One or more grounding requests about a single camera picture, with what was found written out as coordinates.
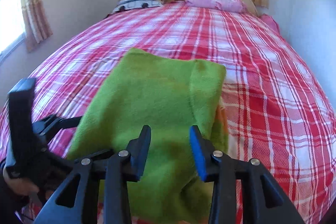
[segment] metal rivet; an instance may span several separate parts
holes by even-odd
[[[220,157],[223,155],[223,152],[222,152],[222,151],[219,151],[219,150],[215,150],[212,154],[213,154],[215,157],[220,158]]]
[[[121,151],[119,151],[118,155],[120,157],[126,157],[126,156],[128,156],[128,151],[127,150],[121,150]]]
[[[259,165],[260,164],[260,160],[258,160],[258,159],[251,159],[251,163],[253,165]]]
[[[90,159],[85,158],[85,159],[82,159],[81,164],[82,164],[82,165],[88,165],[90,162],[91,162]]]

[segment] green cloth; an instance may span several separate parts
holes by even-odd
[[[125,149],[147,124],[152,140],[144,175],[128,183],[132,215],[155,224],[206,220],[211,193],[197,176],[189,128],[198,125],[216,149],[226,150],[227,136],[215,121],[225,73],[224,66],[206,60],[129,50],[89,105],[68,158]]]

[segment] sunlight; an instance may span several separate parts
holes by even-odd
[[[19,0],[0,0],[0,52],[23,32],[23,18]]]

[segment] hand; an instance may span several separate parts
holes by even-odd
[[[11,179],[6,168],[3,169],[2,174],[8,187],[17,195],[28,196],[30,193],[38,193],[40,191],[39,187],[27,178]]]

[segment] bed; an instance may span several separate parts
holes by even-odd
[[[279,34],[249,13],[163,7],[117,13],[73,37],[32,74],[37,77],[33,120],[85,113],[104,79],[131,47],[167,58],[206,59],[226,67],[222,87],[229,128],[228,154],[258,158],[306,223],[318,223],[336,197],[335,115],[318,81]],[[65,157],[75,130],[49,144]],[[7,108],[0,115],[0,158],[9,139]],[[237,187],[242,222],[241,187]]]

